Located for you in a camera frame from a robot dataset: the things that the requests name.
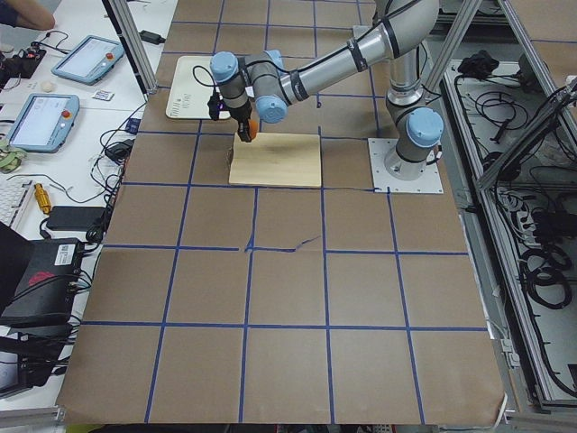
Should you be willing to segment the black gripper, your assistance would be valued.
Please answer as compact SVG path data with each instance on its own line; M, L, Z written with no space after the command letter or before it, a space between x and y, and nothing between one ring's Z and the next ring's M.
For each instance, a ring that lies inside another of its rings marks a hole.
M244 143L252 141L252 129L249 121L252 116L252 105L249 99L246 99L241 106L232 107L229 103L225 104L231 117L238 122L237 135Z

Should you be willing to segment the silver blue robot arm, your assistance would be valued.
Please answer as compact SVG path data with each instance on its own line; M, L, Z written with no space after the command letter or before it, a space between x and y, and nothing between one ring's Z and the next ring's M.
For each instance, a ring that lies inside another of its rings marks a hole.
M387 108L399 140L408 138L407 117L423 106L424 87L418 65L418 47L433 30L438 17L436 1L379 1L372 27L358 38L297 69L285 70L277 50L238 57L220 51L210 60L210 73L225 110L238 123L239 138L249 143L256 136L251 116L277 124L290 106L319 91L387 61Z

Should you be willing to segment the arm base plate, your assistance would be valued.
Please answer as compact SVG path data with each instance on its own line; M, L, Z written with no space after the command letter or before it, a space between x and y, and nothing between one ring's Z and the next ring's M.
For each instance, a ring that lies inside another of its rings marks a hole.
M443 194L434 152L424 161L407 162L397 154L397 141L368 139L373 189L379 193Z
M358 43L369 41L373 37L374 32L375 30L370 25L354 25L353 38Z

